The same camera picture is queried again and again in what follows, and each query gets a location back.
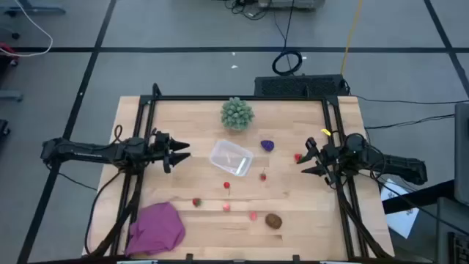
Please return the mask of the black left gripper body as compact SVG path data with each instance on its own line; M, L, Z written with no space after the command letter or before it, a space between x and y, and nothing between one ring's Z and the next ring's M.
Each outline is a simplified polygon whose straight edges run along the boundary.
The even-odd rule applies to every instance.
M156 161L162 161L163 171L168 174L171 172L170 136L168 133L158 131L157 128L153 128L150 135L155 138L153 143L149 145L149 152L151 154L149 162L153 164Z

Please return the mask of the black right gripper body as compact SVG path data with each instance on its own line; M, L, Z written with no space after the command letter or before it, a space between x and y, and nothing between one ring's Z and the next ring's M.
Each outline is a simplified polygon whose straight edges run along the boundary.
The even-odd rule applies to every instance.
M344 185L344 160L343 146L338 147L326 144L320 150L320 177L325 176L325 182L329 186Z

